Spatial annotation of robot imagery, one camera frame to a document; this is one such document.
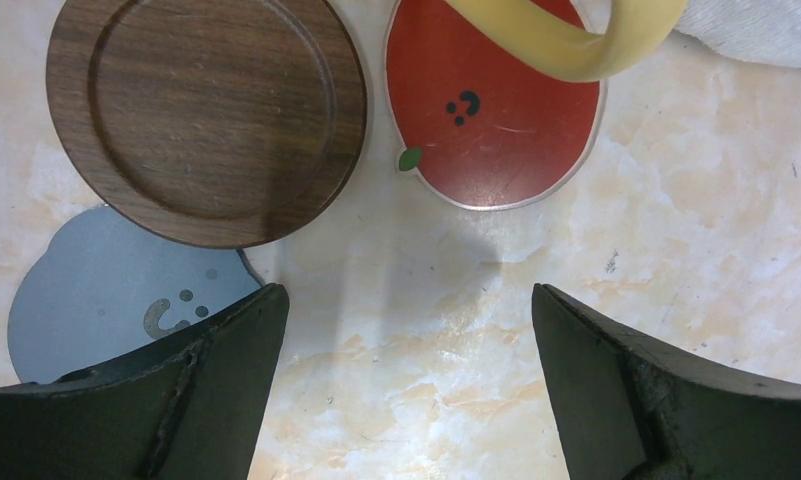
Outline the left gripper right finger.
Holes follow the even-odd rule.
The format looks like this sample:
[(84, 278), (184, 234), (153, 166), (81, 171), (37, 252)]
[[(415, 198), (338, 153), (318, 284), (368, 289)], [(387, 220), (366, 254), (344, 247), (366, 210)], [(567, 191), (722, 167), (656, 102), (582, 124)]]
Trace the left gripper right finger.
[(573, 479), (801, 479), (801, 384), (731, 368), (536, 285), (532, 323)]

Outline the dark walnut wooden coaster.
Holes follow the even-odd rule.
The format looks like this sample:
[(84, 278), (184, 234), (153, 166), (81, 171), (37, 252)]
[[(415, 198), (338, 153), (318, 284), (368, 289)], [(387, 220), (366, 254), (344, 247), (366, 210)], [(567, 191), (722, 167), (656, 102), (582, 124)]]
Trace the dark walnut wooden coaster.
[(46, 88), (61, 145), (100, 198), (209, 248), (316, 219), (367, 127), (359, 56), (327, 1), (68, 1)]

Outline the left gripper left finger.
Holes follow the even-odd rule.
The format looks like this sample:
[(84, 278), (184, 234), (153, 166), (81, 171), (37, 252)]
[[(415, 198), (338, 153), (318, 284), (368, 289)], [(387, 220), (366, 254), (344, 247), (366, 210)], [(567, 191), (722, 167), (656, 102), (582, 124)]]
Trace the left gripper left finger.
[(0, 479), (244, 479), (290, 300), (269, 284), (48, 384), (0, 388)]

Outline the red apple coaster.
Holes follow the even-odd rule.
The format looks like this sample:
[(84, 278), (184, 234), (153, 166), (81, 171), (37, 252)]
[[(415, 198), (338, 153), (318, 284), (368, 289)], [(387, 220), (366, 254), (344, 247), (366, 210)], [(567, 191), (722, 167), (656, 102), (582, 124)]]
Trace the red apple coaster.
[(396, 4), (385, 81), (399, 170), (471, 210), (523, 206), (561, 187), (594, 144), (606, 94), (602, 81), (532, 69), (433, 0)]

